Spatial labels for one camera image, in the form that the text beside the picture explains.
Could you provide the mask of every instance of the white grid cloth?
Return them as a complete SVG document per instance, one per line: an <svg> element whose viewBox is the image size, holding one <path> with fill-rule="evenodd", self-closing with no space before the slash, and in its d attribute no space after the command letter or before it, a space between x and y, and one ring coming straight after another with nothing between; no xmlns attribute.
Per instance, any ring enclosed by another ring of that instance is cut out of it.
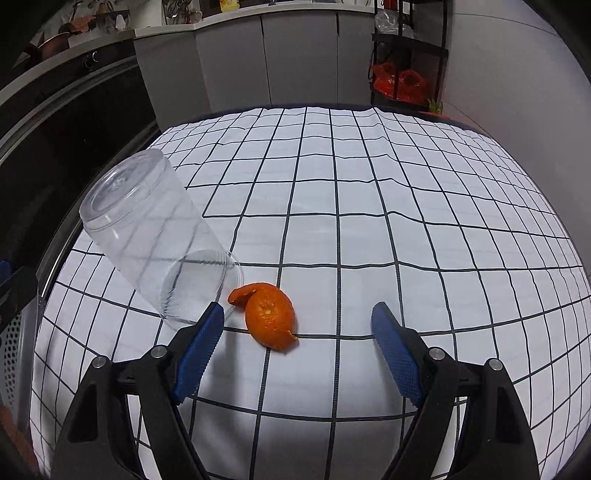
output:
<svg viewBox="0 0 591 480"><path fill-rule="evenodd" d="M284 355L232 313L180 406L212 478L381 478L414 409L371 335L379 301L458 360L502 360L542 478L569 458L589 426L589 283L556 214L494 140L376 109L298 108L180 125L153 147L245 283L281 287L297 315L299 345ZM82 233L35 351L31 423L47 470L94 356L138 358L173 335ZM446 476L464 408L458 399L434 478ZM158 479L137 397L130 409Z"/></svg>

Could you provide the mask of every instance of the metal screw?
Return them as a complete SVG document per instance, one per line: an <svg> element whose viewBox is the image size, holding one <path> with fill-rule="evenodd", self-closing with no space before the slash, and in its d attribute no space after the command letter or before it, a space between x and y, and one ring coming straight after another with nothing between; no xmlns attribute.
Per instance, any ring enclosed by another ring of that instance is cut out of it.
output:
<svg viewBox="0 0 591 480"><path fill-rule="evenodd" d="M489 365L489 367L491 367L493 370L496 370L497 372L500 370L503 370L503 362L501 362L500 360L498 360L496 358L491 358L488 361L488 365Z"/></svg>
<svg viewBox="0 0 591 480"><path fill-rule="evenodd" d="M92 361L92 366L95 367L95 368L102 368L102 367L105 366L106 363L107 363L106 357L104 357L104 356L97 356Z"/></svg>
<svg viewBox="0 0 591 480"><path fill-rule="evenodd" d="M164 345L156 345L150 350L150 355L152 355L153 358L162 358L166 355L166 352L167 350Z"/></svg>
<svg viewBox="0 0 591 480"><path fill-rule="evenodd" d="M443 360L445 358L445 352L440 348L435 347L429 350L429 356L433 358L433 360Z"/></svg>

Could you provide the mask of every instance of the red plastic bag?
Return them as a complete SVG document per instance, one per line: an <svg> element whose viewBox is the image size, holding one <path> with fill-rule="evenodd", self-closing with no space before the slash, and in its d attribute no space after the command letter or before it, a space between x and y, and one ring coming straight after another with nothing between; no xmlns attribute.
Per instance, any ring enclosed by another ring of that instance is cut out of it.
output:
<svg viewBox="0 0 591 480"><path fill-rule="evenodd" d="M394 99L394 84L396 82L396 66L385 62L372 67L375 75L374 89L381 94ZM404 70L398 76L397 99L415 105L428 105L429 82L414 70Z"/></svg>
<svg viewBox="0 0 591 480"><path fill-rule="evenodd" d="M416 105L428 105L429 82L414 70L400 72L398 78L398 100Z"/></svg>

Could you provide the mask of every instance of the orange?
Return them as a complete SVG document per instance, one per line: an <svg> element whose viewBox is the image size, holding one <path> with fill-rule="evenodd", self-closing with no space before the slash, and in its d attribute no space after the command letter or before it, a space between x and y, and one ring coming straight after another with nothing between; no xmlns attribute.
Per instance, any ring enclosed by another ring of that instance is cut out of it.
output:
<svg viewBox="0 0 591 480"><path fill-rule="evenodd" d="M294 308L275 285L244 285L230 293L228 303L245 309L248 333L260 344L284 351L297 341L291 334L296 323Z"/></svg>

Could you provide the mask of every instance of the clear plastic cup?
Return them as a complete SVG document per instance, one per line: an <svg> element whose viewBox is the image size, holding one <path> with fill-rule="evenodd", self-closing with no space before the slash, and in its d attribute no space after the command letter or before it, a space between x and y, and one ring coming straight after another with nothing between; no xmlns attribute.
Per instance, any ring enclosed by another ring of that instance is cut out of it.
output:
<svg viewBox="0 0 591 480"><path fill-rule="evenodd" d="M109 170L80 205L84 229L135 289L178 329L225 303L242 270L222 247L160 150Z"/></svg>

